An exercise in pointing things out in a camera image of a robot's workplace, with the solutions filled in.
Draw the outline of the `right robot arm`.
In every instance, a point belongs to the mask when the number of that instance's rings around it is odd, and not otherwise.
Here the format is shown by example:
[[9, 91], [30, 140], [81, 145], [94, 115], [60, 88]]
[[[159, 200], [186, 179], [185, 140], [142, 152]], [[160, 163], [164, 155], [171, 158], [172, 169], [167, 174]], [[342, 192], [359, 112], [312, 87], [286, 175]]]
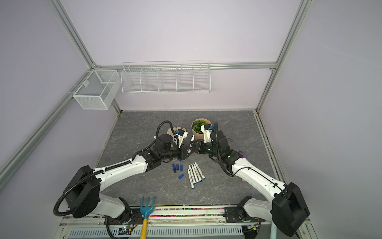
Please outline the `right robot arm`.
[[238, 205], [241, 219], [261, 218], [273, 222], [286, 236], [296, 235], [299, 227], [309, 217], [310, 211], [300, 188], [294, 184], [278, 181], [251, 164], [247, 158], [226, 143], [217, 140], [195, 140], [192, 148], [198, 154], [207, 154], [225, 174], [240, 177], [259, 191], [264, 201], [247, 197]]

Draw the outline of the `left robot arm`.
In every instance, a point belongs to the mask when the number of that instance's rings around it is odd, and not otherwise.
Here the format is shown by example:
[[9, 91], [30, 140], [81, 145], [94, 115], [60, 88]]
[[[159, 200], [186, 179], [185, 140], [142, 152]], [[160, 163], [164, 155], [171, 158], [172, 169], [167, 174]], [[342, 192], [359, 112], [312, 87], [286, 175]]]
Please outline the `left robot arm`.
[[188, 158], [194, 138], [182, 128], [170, 127], [170, 133], [157, 131], [154, 140], [130, 159], [95, 169], [88, 165], [81, 167], [55, 203], [53, 214], [74, 218], [94, 214], [113, 218], [121, 224], [129, 222], [133, 212], [126, 200], [103, 195], [102, 191], [123, 179], [155, 169], [161, 163]]

